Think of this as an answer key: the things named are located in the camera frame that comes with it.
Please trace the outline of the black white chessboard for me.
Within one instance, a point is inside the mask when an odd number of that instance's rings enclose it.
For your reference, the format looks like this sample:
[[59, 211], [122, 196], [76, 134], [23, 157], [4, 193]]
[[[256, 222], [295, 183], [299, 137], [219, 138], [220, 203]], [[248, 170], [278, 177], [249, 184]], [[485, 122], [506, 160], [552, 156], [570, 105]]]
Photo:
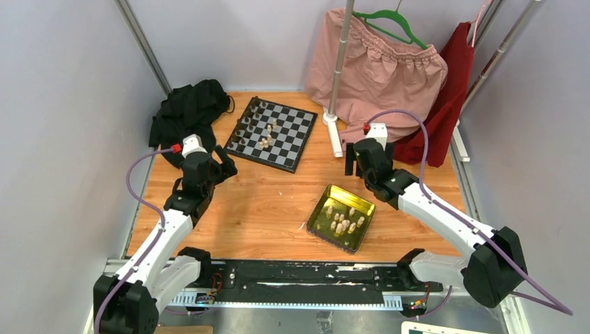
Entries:
[[[258, 105], [255, 112], [251, 111], [252, 104]], [[244, 123], [246, 117], [251, 119], [250, 125]], [[272, 125], [273, 119], [278, 121], [278, 126], [268, 137], [266, 128]], [[316, 120], [316, 113], [254, 96], [239, 116], [224, 149], [227, 154], [295, 173]], [[236, 133], [240, 130], [244, 131], [244, 137], [238, 139]], [[263, 138], [269, 141], [268, 149], [260, 146]], [[231, 143], [237, 143], [236, 150], [229, 149]]]

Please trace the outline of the yellow metal tray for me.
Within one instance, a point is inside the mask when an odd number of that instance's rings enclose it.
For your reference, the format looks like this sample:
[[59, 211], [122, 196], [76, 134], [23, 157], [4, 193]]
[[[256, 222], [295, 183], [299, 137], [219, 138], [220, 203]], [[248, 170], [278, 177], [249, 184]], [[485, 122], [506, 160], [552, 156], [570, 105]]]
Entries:
[[353, 255], [359, 250], [375, 211], [374, 203], [330, 184], [312, 210], [305, 229]]

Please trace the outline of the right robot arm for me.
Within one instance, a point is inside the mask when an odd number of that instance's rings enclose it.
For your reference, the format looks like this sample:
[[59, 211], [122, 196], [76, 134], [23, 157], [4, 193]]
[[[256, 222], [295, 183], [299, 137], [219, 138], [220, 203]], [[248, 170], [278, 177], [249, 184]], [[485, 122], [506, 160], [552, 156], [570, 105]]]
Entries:
[[346, 175], [363, 178], [378, 200], [425, 223], [460, 253], [453, 257], [412, 250], [397, 272], [400, 286], [412, 291], [424, 282], [442, 283], [465, 289], [482, 306], [498, 306], [527, 273], [518, 234], [508, 227], [496, 230], [448, 205], [420, 184], [418, 176], [394, 168], [388, 148], [374, 138], [347, 144]]

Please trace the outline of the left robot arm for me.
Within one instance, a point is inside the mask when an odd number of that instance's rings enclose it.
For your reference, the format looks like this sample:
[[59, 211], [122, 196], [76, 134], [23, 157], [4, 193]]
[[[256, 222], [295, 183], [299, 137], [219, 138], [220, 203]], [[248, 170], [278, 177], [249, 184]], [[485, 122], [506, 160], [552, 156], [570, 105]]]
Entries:
[[159, 215], [141, 247], [112, 276], [101, 275], [93, 287], [95, 333], [153, 333], [166, 306], [190, 283], [206, 287], [213, 269], [201, 257], [170, 257], [207, 211], [215, 187], [237, 174], [234, 161], [216, 145], [212, 154], [197, 143], [173, 145], [182, 153], [183, 176], [174, 184], [164, 208], [136, 193], [132, 196]]

